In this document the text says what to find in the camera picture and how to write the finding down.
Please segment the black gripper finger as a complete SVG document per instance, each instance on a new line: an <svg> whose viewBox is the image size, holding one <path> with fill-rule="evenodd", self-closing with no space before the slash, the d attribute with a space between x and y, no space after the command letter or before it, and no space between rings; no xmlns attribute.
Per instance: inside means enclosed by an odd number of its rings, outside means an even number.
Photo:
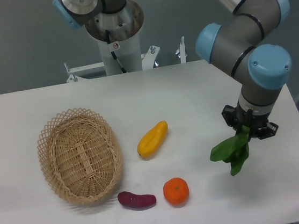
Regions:
<svg viewBox="0 0 299 224"><path fill-rule="evenodd" d="M259 140L267 139L275 136L279 126L273 122L267 122L266 126L258 128L255 131L256 138Z"/></svg>
<svg viewBox="0 0 299 224"><path fill-rule="evenodd" d="M234 131L238 130L238 118L236 116L236 108L232 107L231 105L225 105L224 109L222 110L222 117L226 124L233 128Z"/></svg>

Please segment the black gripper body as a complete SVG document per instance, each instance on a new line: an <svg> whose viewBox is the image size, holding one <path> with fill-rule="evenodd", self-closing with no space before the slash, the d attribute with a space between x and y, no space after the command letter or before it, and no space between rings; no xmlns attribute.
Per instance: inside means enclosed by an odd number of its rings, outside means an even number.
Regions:
<svg viewBox="0 0 299 224"><path fill-rule="evenodd" d="M266 126L268 122L268 117L270 113L266 113L264 115L255 115L254 110L244 110L240 104L238 103L236 106L236 116L238 118L238 130L236 131L237 134L246 133L247 128L249 128L249 139L256 138L255 131L258 128Z"/></svg>

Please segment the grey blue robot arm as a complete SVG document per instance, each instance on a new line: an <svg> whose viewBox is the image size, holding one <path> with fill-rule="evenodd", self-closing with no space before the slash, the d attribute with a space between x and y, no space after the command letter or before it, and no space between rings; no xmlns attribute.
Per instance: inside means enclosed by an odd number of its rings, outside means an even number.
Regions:
<svg viewBox="0 0 299 224"><path fill-rule="evenodd" d="M266 35L289 15L289 0L219 0L232 14L223 27L211 23L198 35L195 51L242 85L235 107L225 106L225 122L235 131L249 128L249 138L265 139L278 126L268 120L291 69L289 53L263 45ZM138 34L143 12L132 0L53 0L71 28L85 27L97 42L107 75L152 69L157 48L141 55Z"/></svg>

